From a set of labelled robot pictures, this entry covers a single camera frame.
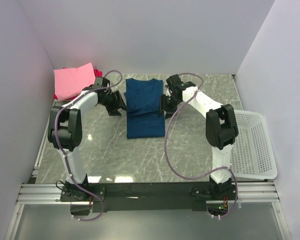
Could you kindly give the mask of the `blue Mickey t-shirt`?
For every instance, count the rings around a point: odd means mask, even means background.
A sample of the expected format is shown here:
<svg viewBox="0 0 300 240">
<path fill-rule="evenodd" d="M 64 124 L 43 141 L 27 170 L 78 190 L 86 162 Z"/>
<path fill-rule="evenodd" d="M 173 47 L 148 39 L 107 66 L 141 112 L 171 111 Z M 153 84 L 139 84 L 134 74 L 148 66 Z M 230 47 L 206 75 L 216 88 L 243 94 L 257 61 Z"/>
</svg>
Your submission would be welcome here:
<svg viewBox="0 0 300 240">
<path fill-rule="evenodd" d="M 160 113 L 163 81 L 126 79 L 124 93 L 127 106 L 127 138 L 161 138 L 165 136 L 165 119 Z"/>
</svg>

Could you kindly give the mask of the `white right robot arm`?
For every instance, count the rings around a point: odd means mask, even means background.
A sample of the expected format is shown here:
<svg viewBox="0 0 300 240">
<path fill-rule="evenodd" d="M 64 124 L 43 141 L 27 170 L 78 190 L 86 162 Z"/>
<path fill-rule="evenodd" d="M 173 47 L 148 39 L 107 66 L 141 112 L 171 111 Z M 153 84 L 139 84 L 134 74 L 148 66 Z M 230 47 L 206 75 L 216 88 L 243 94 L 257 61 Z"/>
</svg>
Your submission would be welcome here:
<svg viewBox="0 0 300 240">
<path fill-rule="evenodd" d="M 239 134 L 235 111 L 230 104 L 221 104 L 200 90 L 193 82 L 183 82 L 180 74 L 167 78 L 166 93 L 160 96 L 160 114 L 173 121 L 186 105 L 193 107 L 205 118 L 205 135 L 212 147 L 212 170 L 207 195 L 221 199 L 231 189 L 235 178 L 230 169 L 230 156 Z"/>
</svg>

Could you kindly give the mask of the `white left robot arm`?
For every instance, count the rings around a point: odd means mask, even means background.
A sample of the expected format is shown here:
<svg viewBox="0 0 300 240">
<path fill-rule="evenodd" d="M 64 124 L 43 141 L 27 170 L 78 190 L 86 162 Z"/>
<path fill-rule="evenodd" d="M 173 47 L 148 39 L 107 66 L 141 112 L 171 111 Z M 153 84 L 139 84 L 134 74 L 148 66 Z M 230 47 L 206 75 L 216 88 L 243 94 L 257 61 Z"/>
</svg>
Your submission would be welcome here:
<svg viewBox="0 0 300 240">
<path fill-rule="evenodd" d="M 83 88 L 72 101 L 50 110 L 47 139 L 61 156 L 66 171 L 64 192 L 78 201 L 89 197 L 90 189 L 79 153 L 82 142 L 82 116 L 91 108 L 102 105 L 111 117 L 121 116 L 119 110 L 127 110 L 119 91 L 113 91 L 106 77 L 96 77 L 93 84 Z"/>
</svg>

